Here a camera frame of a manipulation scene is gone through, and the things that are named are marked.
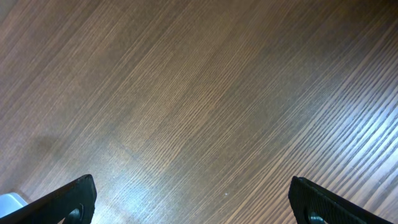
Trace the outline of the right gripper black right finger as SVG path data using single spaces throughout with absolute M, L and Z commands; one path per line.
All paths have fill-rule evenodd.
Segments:
M 304 177 L 292 177 L 288 198 L 300 224 L 392 224 Z

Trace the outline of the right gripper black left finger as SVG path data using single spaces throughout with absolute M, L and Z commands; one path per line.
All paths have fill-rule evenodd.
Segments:
M 2 224 L 90 224 L 97 191 L 93 176 L 85 174 L 42 198 L 1 218 Z

